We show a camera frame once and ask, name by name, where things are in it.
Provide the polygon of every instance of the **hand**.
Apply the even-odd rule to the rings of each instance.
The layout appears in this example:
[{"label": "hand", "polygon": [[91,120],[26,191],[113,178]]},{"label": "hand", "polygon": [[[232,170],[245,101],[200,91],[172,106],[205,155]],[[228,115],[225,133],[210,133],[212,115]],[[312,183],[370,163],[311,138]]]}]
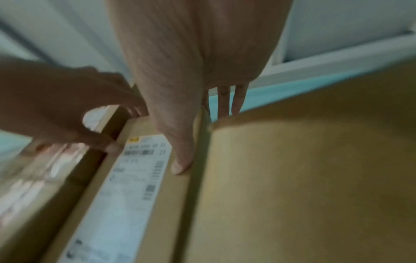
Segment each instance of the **hand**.
[{"label": "hand", "polygon": [[175,174],[192,163],[192,124],[206,91],[220,87],[218,116],[237,114],[266,65],[292,0],[107,0],[134,80],[156,128],[172,144]]},{"label": "hand", "polygon": [[94,68],[59,68],[6,58],[0,62],[0,129],[51,143],[85,143],[118,153],[109,136],[82,124],[89,110],[119,104],[133,116],[147,115],[120,74]]}]

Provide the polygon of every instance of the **fingernail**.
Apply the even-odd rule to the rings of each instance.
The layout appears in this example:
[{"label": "fingernail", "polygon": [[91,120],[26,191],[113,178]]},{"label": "fingernail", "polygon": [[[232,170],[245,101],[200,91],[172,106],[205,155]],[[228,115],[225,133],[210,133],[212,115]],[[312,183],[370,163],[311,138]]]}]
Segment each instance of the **fingernail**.
[{"label": "fingernail", "polygon": [[123,151],[123,148],[117,143],[110,143],[106,148],[105,152],[111,155],[119,155]]},{"label": "fingernail", "polygon": [[170,171],[172,172],[172,174],[178,175],[183,172],[183,168],[179,165],[178,161],[175,160],[173,161],[172,166],[170,167]]}]

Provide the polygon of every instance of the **yellow sticker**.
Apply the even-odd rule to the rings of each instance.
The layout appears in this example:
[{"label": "yellow sticker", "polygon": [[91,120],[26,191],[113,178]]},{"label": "yellow sticker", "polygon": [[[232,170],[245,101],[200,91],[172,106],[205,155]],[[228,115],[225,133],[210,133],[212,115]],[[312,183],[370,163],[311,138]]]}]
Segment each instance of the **yellow sticker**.
[{"label": "yellow sticker", "polygon": [[129,143],[137,143],[139,141],[139,138],[140,137],[131,137],[128,142]]}]

